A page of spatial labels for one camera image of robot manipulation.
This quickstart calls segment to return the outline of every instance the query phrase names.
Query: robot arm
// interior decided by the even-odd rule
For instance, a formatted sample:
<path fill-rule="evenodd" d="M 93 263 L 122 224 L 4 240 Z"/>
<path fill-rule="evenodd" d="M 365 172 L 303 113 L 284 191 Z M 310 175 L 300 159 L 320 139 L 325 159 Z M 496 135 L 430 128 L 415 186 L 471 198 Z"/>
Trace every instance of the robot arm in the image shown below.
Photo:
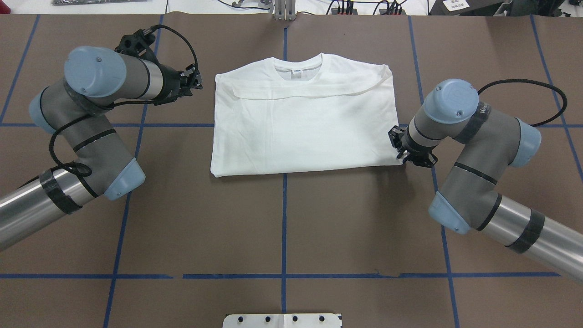
<path fill-rule="evenodd" d="M 100 195 L 115 200 L 144 182 L 133 153 L 103 114 L 124 103 L 173 102 L 202 88 L 196 57 L 185 71 L 158 62 L 149 48 L 157 28 L 169 29 L 156 25 L 138 30 L 124 36 L 115 51 L 74 49 L 65 63 L 65 78 L 31 102 L 34 123 L 53 134 L 51 143 L 62 134 L 78 158 L 62 164 L 52 153 L 56 168 L 0 198 L 0 250 Z M 120 98 L 145 102 L 114 103 Z"/>
<path fill-rule="evenodd" d="M 540 132 L 479 101 L 467 82 L 450 79 L 432 90 L 407 129 L 389 133 L 399 157 L 433 167 L 444 138 L 465 144 L 429 208 L 436 221 L 464 234 L 482 231 L 507 248 L 583 282 L 583 235 L 494 191 L 508 165 L 534 156 Z"/>

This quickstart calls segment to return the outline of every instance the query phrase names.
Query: folded t-shirt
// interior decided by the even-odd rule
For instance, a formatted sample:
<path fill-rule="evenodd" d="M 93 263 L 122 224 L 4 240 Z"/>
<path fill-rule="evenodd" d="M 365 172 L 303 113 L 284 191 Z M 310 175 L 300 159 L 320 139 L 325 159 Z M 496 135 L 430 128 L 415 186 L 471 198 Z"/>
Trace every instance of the folded t-shirt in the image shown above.
<path fill-rule="evenodd" d="M 386 65 L 267 58 L 215 82 L 216 177 L 402 163 L 387 134 L 398 122 Z"/>

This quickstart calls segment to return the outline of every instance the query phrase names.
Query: shirt neckline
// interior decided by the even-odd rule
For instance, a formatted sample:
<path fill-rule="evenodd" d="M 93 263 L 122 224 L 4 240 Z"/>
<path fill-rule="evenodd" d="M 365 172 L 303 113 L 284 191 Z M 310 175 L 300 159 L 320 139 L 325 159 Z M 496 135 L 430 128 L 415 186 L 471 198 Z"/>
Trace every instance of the shirt neckline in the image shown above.
<path fill-rule="evenodd" d="M 319 53 L 318 55 L 308 59 L 308 60 L 304 60 L 304 61 L 285 61 L 285 60 L 279 60 L 275 57 L 271 57 L 271 60 L 268 62 L 269 65 L 269 72 L 272 75 L 272 78 L 275 79 L 278 82 L 283 82 L 283 83 L 315 83 L 317 82 L 320 77 L 322 76 L 322 74 L 324 73 L 324 71 L 326 70 L 326 54 L 323 53 Z M 309 80 L 287 80 L 285 78 L 283 78 L 281 75 L 279 75 L 278 71 L 277 71 L 277 67 L 279 68 L 284 68 L 284 69 L 308 69 L 308 68 L 315 68 L 315 67 L 320 67 L 320 69 L 318 70 L 318 72 Z"/>

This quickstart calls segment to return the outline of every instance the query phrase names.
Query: blue end cap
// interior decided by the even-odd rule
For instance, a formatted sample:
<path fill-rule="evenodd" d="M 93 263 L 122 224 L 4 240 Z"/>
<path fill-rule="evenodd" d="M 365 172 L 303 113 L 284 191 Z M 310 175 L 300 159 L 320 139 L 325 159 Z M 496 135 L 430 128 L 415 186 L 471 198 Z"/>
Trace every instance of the blue end cap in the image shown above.
<path fill-rule="evenodd" d="M 115 51 L 77 47 L 65 62 L 65 79 L 78 93 L 93 98 L 113 95 L 125 82 L 124 60 Z"/>
<path fill-rule="evenodd" d="M 518 151 L 510 166 L 520 168 L 525 166 L 539 150 L 542 137 L 540 131 L 517 118 L 520 123 L 520 143 Z"/>
<path fill-rule="evenodd" d="M 144 180 L 146 180 L 146 175 L 140 168 L 138 161 L 132 158 L 103 194 L 109 200 L 116 200 L 136 189 L 140 184 L 144 183 Z"/>
<path fill-rule="evenodd" d="M 436 192 L 436 196 L 431 202 L 431 206 L 429 206 L 429 215 L 446 228 L 450 228 L 460 235 L 465 235 L 470 230 L 468 223 L 439 191 Z"/>
<path fill-rule="evenodd" d="M 33 101 L 30 102 L 29 114 L 30 118 L 33 119 L 33 122 L 36 124 L 36 126 L 43 128 L 44 131 L 50 134 L 53 134 L 55 133 L 55 129 L 53 129 L 52 126 L 47 122 L 47 119 L 44 118 L 43 111 L 40 106 L 40 99 L 43 96 L 43 93 L 44 90 L 37 94 Z"/>
<path fill-rule="evenodd" d="M 449 79 L 439 83 L 427 95 L 423 108 L 432 120 L 455 124 L 471 117 L 480 99 L 473 86 L 460 79 Z"/>

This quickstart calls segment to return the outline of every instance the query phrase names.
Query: blue tape line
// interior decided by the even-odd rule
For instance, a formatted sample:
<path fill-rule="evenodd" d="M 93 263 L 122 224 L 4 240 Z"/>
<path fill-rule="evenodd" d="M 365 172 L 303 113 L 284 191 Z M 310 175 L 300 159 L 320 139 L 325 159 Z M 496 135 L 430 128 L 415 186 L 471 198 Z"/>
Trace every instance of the blue tape line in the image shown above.
<path fill-rule="evenodd" d="M 287 61 L 287 27 L 283 28 L 283 60 Z"/>
<path fill-rule="evenodd" d="M 16 81 L 18 80 L 18 76 L 20 75 L 20 70 L 22 69 L 22 65 L 24 64 L 26 54 L 29 52 L 30 43 L 33 41 L 34 32 L 36 32 L 36 28 L 38 26 L 38 20 L 40 20 L 40 15 L 37 15 L 36 19 L 34 20 L 33 28 L 30 31 L 29 39 L 26 42 L 26 46 L 24 47 L 24 51 L 22 52 L 22 56 L 20 58 L 20 62 L 18 63 L 18 67 L 16 68 L 16 73 L 14 74 L 12 84 L 10 85 L 10 89 L 8 90 L 8 95 L 6 96 L 6 102 L 4 103 L 2 113 L 0 114 L 0 123 L 4 121 L 4 115 L 6 115 L 8 104 L 10 103 L 10 98 L 12 98 L 12 92 L 14 91 L 14 87 L 16 86 Z"/>
<path fill-rule="evenodd" d="M 378 273 L 288 273 L 286 279 L 415 279 L 447 278 L 447 273 L 403 273 L 397 276 Z M 452 273 L 453 278 L 504 278 L 504 277 L 561 277 L 555 272 L 469 272 Z M 69 273 L 0 273 L 0 279 L 127 279 L 127 280 L 168 280 L 167 274 L 69 274 Z M 183 274 L 186 280 L 228 280 L 228 279 L 281 279 L 279 273 L 249 274 Z"/>
<path fill-rule="evenodd" d="M 282 201 L 282 313 L 287 312 L 287 173 L 283 174 Z"/>
<path fill-rule="evenodd" d="M 419 101 L 421 102 L 421 105 L 423 105 L 423 88 L 421 87 L 421 73 L 419 72 L 419 62 L 417 61 L 415 37 L 413 35 L 413 21 L 411 20 L 411 16 L 407 16 L 407 18 L 409 19 L 409 34 L 411 35 L 411 47 L 413 48 L 413 61 L 415 62 L 415 74 L 417 75 L 417 87 L 419 88 Z M 438 186 L 435 168 L 431 168 L 431 177 L 433 178 L 433 189 L 435 190 L 435 192 L 437 192 Z M 445 228 L 443 226 L 441 226 L 441 243 L 443 245 L 443 253 L 445 256 L 445 267 L 447 269 L 447 280 L 449 283 L 449 296 L 451 298 L 451 308 L 454 314 L 455 328 L 459 328 L 458 305 L 455 300 L 454 279 L 451 274 L 447 238 L 445 235 Z"/>
<path fill-rule="evenodd" d="M 162 24 L 163 22 L 164 22 L 164 15 L 160 15 L 159 24 Z M 160 33 L 161 33 L 161 31 L 162 31 L 162 29 L 159 29 L 157 32 L 156 45 L 154 46 L 154 55 L 156 55 L 158 52 L 158 46 L 160 45 Z M 138 132 L 138 141 L 136 142 L 136 149 L 135 149 L 135 154 L 134 154 L 134 157 L 136 157 L 136 158 L 138 157 L 138 154 L 140 151 L 140 145 L 142 143 L 142 135 L 143 135 L 143 130 L 144 130 L 144 123 L 146 121 L 146 115 L 147 115 L 147 104 L 144 104 L 144 107 L 142 110 L 142 119 L 140 121 L 140 130 Z M 109 296 L 107 298 L 106 314 L 105 314 L 105 318 L 103 319 L 103 328 L 107 328 L 107 326 L 109 325 L 111 306 L 113 304 L 113 296 L 115 293 L 115 282 L 117 280 L 117 273 L 118 273 L 118 269 L 120 267 L 121 249 L 124 245 L 125 227 L 126 227 L 127 222 L 128 222 L 129 202 L 131 200 L 131 196 L 132 196 L 132 192 L 130 191 L 126 197 L 126 200 L 125 200 L 124 216 L 123 216 L 122 221 L 121 221 L 120 238 L 118 239 L 117 251 L 115 253 L 115 263 L 114 263 L 114 268 L 113 268 L 114 276 L 111 279 L 110 293 L 109 293 Z"/>
<path fill-rule="evenodd" d="M 549 80 L 549 84 L 553 85 L 553 80 L 550 77 L 549 67 L 546 64 L 545 55 L 543 54 L 543 48 L 540 46 L 539 33 L 536 30 L 535 17 L 532 14 L 531 14 L 531 25 L 532 25 L 532 31 L 535 35 L 536 47 L 539 50 L 540 60 L 543 64 L 543 68 L 545 69 L 545 74 L 547 76 L 547 79 Z M 557 97 L 557 93 L 555 91 L 552 91 L 552 92 L 553 92 L 554 102 L 557 105 L 557 110 L 560 110 L 561 105 L 559 104 L 559 99 Z M 571 133 L 569 132 L 569 129 L 567 127 L 567 120 L 565 119 L 565 115 L 563 115 L 563 114 L 561 115 L 561 121 L 563 122 L 563 128 L 565 129 L 565 134 L 567 135 L 567 140 L 569 141 L 569 147 L 571 148 L 571 153 L 573 154 L 573 158 L 575 160 L 575 165 L 577 166 L 577 171 L 579 172 L 579 178 L 583 182 L 583 170 L 581 169 L 581 162 L 579 162 L 579 156 L 577 156 L 577 151 L 575 150 L 575 145 L 573 144 L 573 139 L 571 138 Z"/>
<path fill-rule="evenodd" d="M 115 281 L 118 269 L 120 267 L 120 258 L 121 258 L 121 248 L 124 244 L 124 236 L 125 236 L 125 227 L 126 223 L 128 222 L 128 213 L 129 213 L 129 200 L 132 197 L 132 192 L 130 191 L 125 199 L 125 208 L 124 208 L 124 216 L 121 220 L 121 228 L 120 228 L 120 237 L 117 242 L 117 250 L 115 251 L 115 263 L 113 267 L 113 277 L 111 279 L 110 285 L 110 292 L 109 296 L 107 297 L 107 306 L 106 306 L 106 315 L 103 319 L 103 327 L 106 328 L 109 324 L 109 317 L 111 314 L 111 305 L 113 304 L 113 295 L 115 292 Z"/>
<path fill-rule="evenodd" d="M 35 127 L 36 124 L 34 123 L 2 123 L 0 124 L 1 127 Z"/>
<path fill-rule="evenodd" d="M 409 35 L 411 36 L 411 48 L 413 48 L 413 63 L 415 64 L 415 74 L 417 75 L 417 87 L 419 88 L 419 101 L 423 104 L 423 89 L 421 88 L 421 74 L 419 73 L 419 62 L 417 61 L 417 50 L 415 47 L 415 36 L 413 35 L 413 21 L 409 19 Z"/>
<path fill-rule="evenodd" d="M 447 248 L 447 236 L 445 227 L 441 226 L 441 241 L 443 243 L 443 252 L 445 254 L 445 267 L 447 268 L 447 281 L 449 283 L 449 296 L 451 297 L 451 308 L 454 311 L 455 328 L 459 328 L 458 304 L 455 300 L 454 279 L 451 273 L 451 263 L 449 262 L 449 250 Z"/>
<path fill-rule="evenodd" d="M 212 128 L 214 123 L 145 123 L 144 127 Z"/>
<path fill-rule="evenodd" d="M 398 276 L 378 273 L 296 273 L 287 274 L 288 279 L 406 279 L 447 278 L 446 273 L 403 273 Z"/>
<path fill-rule="evenodd" d="M 111 279 L 112 274 L 1 273 L 0 279 Z"/>
<path fill-rule="evenodd" d="M 167 274 L 116 274 L 116 279 L 174 279 Z"/>
<path fill-rule="evenodd" d="M 144 104 L 142 109 L 142 121 L 140 122 L 140 130 L 138 131 L 138 141 L 136 142 L 136 151 L 134 153 L 134 157 L 137 159 L 138 154 L 140 153 L 140 146 L 142 145 L 142 135 L 144 133 L 144 123 L 146 122 L 146 115 L 147 115 L 147 104 Z"/>
<path fill-rule="evenodd" d="M 561 277 L 555 272 L 485 272 L 453 273 L 454 278 L 502 278 L 502 277 Z"/>
<path fill-rule="evenodd" d="M 183 274 L 182 279 L 281 279 L 279 273 Z"/>

